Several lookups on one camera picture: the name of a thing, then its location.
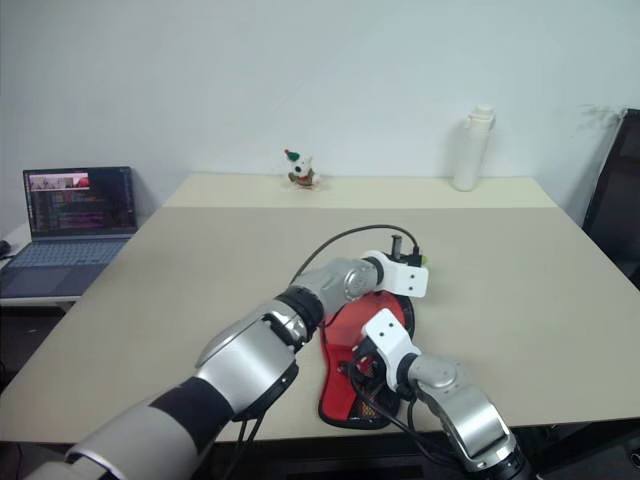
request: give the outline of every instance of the toy snowman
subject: toy snowman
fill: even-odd
[[[289,172],[289,180],[301,187],[311,188],[318,183],[319,175],[311,168],[312,157],[302,158],[297,152],[285,150],[287,159],[291,162],[291,171]]]

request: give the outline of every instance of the beige table surface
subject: beige table surface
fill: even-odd
[[[194,195],[193,183],[207,178],[211,190]],[[510,425],[640,413],[633,381],[640,295],[531,180],[505,182],[517,188],[501,194],[504,208],[497,198],[490,208],[474,206],[482,184],[459,194],[467,196],[455,208],[442,201],[429,208],[415,192],[408,200],[422,208],[211,206],[232,194],[221,184],[247,181],[280,185],[278,198],[320,193],[288,190],[275,179],[188,180],[168,204],[182,206],[151,217],[0,397],[0,439],[75,442],[180,382],[211,337],[283,290],[325,238],[374,222],[408,228],[429,257],[429,292],[414,301],[415,343],[462,361]],[[188,195],[210,206],[175,201]],[[367,232],[341,240],[317,264],[388,247],[388,233]],[[298,364],[297,380],[269,410],[258,438],[367,433],[318,418],[325,368],[317,339]],[[417,410],[419,427],[438,428],[425,408]],[[229,426],[220,439],[236,432]]]

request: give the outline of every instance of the white bottle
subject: white bottle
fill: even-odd
[[[478,105],[467,117],[460,156],[451,180],[456,190],[468,192],[476,186],[495,120],[495,110],[491,105]]]

